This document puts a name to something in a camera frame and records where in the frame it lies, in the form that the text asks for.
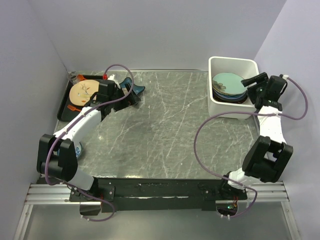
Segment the mint green flower plate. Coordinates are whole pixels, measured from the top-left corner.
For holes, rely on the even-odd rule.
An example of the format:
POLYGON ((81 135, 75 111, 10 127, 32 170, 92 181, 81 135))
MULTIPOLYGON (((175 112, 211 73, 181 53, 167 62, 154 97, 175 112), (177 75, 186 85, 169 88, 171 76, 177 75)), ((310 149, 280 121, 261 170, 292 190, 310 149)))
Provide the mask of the mint green flower plate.
POLYGON ((215 75, 212 78, 212 87, 219 93, 224 95, 242 95, 246 92, 247 88, 242 84, 244 80, 241 76, 223 72, 215 75))

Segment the blue polka dot plate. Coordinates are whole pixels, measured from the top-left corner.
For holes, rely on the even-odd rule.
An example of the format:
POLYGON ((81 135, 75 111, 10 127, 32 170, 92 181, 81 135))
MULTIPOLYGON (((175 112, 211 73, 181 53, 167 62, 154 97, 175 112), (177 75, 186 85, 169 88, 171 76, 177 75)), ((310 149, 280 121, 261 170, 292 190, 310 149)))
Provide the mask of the blue polka dot plate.
POLYGON ((239 100, 247 96, 246 92, 243 92, 241 94, 225 94, 223 92, 219 92, 215 90, 213 91, 213 95, 218 96, 221 99, 228 99, 228 100, 239 100))

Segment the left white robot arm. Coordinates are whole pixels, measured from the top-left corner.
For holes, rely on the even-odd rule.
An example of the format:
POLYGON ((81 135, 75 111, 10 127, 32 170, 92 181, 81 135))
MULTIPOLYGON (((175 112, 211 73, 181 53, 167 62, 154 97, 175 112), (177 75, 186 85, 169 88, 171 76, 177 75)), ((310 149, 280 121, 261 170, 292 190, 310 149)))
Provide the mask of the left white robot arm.
POLYGON ((49 178, 64 181, 81 189, 81 195, 88 201, 95 200, 100 193, 96 179, 78 167, 76 148, 83 137, 102 122, 111 111, 120 111, 140 102, 143 86, 134 84, 126 77, 121 83, 109 78, 104 80, 83 80, 75 84, 69 99, 81 111, 63 129, 53 135, 44 134, 38 145, 36 170, 49 178))

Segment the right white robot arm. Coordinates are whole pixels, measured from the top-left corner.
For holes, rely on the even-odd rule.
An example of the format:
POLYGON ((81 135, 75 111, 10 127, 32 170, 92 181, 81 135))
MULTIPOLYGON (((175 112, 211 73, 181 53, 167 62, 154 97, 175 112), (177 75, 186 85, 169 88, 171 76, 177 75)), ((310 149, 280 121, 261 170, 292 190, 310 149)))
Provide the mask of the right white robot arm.
POLYGON ((242 167, 226 175, 219 186, 219 195, 232 198, 246 186, 275 183, 282 175, 294 149, 283 136, 282 104, 278 102, 288 83, 280 76, 263 72, 242 80, 247 95, 258 111, 259 137, 246 154, 242 167))

